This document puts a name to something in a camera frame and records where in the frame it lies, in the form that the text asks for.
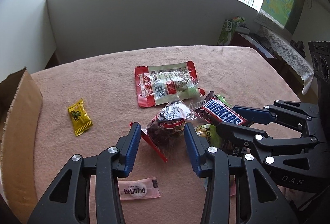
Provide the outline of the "Snickers chocolate bar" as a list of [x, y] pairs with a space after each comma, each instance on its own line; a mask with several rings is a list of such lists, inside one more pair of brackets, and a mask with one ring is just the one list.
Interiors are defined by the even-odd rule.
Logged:
[[240, 126], [249, 126], [251, 123], [227, 106], [214, 91], [210, 91], [202, 101], [193, 104], [192, 109], [208, 123], [215, 126], [221, 122]]

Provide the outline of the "red white snack pouch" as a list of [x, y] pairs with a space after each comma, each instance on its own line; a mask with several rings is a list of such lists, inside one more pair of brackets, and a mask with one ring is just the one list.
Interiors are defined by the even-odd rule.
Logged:
[[135, 85], [141, 108], [169, 103], [175, 95], [189, 99], [187, 88], [198, 86], [195, 64], [187, 61], [163, 66], [135, 67]]

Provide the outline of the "dark teapot ornament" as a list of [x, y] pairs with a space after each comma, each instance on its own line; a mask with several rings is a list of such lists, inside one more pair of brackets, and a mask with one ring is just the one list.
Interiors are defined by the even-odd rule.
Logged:
[[290, 45], [303, 57], [306, 57], [306, 53], [304, 51], [305, 45], [303, 44], [302, 41], [294, 41], [290, 40]]

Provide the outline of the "pink candy packet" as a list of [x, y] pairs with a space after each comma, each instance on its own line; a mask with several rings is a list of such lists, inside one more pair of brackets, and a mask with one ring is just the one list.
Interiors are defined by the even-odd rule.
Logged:
[[146, 178], [136, 181], [118, 181], [121, 201], [160, 198], [157, 179]]

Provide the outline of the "brown cardboard box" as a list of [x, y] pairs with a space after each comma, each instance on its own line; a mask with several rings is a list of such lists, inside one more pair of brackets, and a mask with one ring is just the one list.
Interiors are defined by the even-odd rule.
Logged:
[[1, 82], [1, 223], [27, 223], [36, 206], [34, 146], [42, 94], [26, 68]]

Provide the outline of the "red clear dates packet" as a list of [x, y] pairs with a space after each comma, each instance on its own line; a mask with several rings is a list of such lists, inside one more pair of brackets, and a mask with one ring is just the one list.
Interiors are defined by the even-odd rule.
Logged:
[[174, 144], [184, 135], [185, 125], [189, 122], [197, 123], [197, 120], [197, 113], [175, 95], [158, 111], [147, 127], [141, 129], [141, 138], [166, 163]]

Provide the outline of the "yellow candy packet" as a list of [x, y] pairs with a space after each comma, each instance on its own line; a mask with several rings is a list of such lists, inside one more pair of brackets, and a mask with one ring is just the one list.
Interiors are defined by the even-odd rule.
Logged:
[[75, 136], [80, 136], [93, 126], [93, 122], [84, 108], [84, 99], [80, 99], [68, 107]]

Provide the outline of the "white lace cloth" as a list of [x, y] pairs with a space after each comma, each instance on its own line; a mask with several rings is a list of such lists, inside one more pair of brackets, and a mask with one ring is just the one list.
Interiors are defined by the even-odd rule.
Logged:
[[261, 26], [258, 34], [265, 37], [270, 42], [271, 48], [300, 76], [303, 80], [302, 95], [306, 95], [314, 78], [311, 64], [287, 40], [270, 29]]

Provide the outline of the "green jelly cup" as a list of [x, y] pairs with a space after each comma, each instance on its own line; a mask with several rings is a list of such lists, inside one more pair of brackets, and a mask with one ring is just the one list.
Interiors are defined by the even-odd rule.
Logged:
[[220, 148], [222, 144], [222, 138], [217, 134], [217, 128], [211, 124], [204, 124], [195, 128], [197, 135], [207, 139], [207, 142], [211, 147]]

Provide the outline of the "white cabinet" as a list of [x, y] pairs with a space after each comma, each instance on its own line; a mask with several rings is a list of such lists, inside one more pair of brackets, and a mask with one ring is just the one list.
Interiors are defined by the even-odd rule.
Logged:
[[43, 70], [56, 49], [46, 0], [1, 0], [0, 78]]

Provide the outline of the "green candy packet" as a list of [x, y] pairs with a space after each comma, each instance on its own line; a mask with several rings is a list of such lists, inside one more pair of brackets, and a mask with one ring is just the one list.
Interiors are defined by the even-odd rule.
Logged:
[[226, 106], [232, 108], [232, 106], [226, 101], [225, 97], [222, 95], [217, 95], [217, 98], [220, 99], [222, 103], [224, 103]]

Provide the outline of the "small green candy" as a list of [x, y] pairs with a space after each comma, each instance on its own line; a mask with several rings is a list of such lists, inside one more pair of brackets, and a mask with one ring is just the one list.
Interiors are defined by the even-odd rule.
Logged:
[[205, 90], [197, 86], [190, 86], [187, 88], [187, 93], [189, 94], [190, 99], [197, 99], [202, 96], [205, 96]]

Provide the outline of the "pink table cloth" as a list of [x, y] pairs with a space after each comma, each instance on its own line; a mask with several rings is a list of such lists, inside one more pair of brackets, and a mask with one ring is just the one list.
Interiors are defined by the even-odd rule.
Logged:
[[199, 223], [202, 179], [186, 151], [184, 125], [204, 131], [195, 110], [209, 96], [262, 108], [297, 95], [255, 50], [247, 47], [150, 48], [77, 60], [32, 75], [43, 97], [34, 148], [41, 197], [74, 154], [98, 155], [141, 125], [129, 180], [155, 178], [157, 198], [123, 201], [127, 223]]

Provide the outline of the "green white carton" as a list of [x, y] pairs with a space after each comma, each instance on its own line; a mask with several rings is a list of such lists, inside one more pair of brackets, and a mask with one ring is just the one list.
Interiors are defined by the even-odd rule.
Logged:
[[234, 36], [236, 28], [238, 26], [244, 26], [245, 22], [246, 20], [242, 16], [236, 16], [232, 19], [226, 19], [220, 32], [217, 45], [229, 45], [232, 40], [232, 37]]

